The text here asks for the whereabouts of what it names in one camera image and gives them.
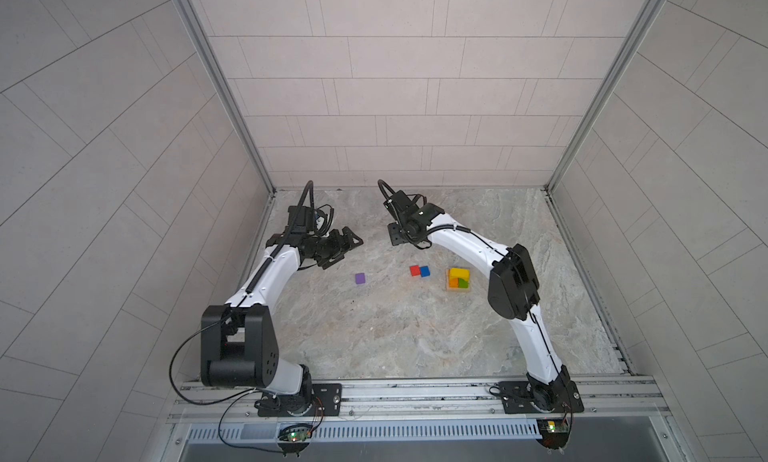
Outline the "yellow wood block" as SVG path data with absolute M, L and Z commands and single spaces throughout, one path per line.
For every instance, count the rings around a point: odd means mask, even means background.
M 470 277 L 470 271 L 465 268 L 452 267 L 449 269 L 449 279 L 462 279 L 468 281 Z

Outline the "natural wood block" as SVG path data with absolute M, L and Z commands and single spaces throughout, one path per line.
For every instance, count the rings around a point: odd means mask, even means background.
M 471 279 L 470 279 L 470 277 L 469 277 L 469 280 L 468 280 L 468 282 L 469 282 L 469 288 L 468 289 L 461 289 L 459 287 L 458 288 L 450 288 L 449 287 L 449 280 L 450 280 L 449 279 L 449 269 L 446 270 L 446 289 L 448 291 L 452 291 L 452 292 L 468 292 L 470 290 L 470 288 L 471 288 L 471 284 L 470 284 Z

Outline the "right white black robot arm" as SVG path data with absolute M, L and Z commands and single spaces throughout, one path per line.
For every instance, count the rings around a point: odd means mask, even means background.
M 433 244 L 450 250 L 488 278 L 491 308 L 510 321 L 526 362 L 528 399 L 541 412 L 574 408 L 568 392 L 570 375 L 555 353 L 542 321 L 539 280 L 526 247 L 506 247 L 465 227 L 432 203 L 419 207 L 392 196 L 384 206 L 393 216 L 388 225 L 393 243 L 420 249 Z

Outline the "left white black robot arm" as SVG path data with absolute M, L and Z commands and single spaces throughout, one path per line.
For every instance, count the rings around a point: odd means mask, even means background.
M 278 233 L 268 239 L 261 265 L 222 305 L 201 318 L 200 378 L 214 388 L 249 387 L 273 396 L 269 413 L 306 414 L 313 405 L 307 366 L 280 356 L 272 310 L 285 285 L 307 258 L 326 269 L 363 244 L 349 227 L 316 235 Z

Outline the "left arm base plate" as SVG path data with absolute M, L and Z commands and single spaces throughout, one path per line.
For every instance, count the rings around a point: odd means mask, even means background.
M 342 385 L 304 383 L 296 394 L 264 395 L 255 404 L 259 417 L 337 416 Z

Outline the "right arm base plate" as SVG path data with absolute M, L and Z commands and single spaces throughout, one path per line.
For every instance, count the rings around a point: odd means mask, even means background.
M 543 384 L 538 381 L 501 381 L 492 385 L 488 392 L 501 400 L 506 414 L 571 414 L 583 413 L 584 404 L 576 384 L 554 381 Z

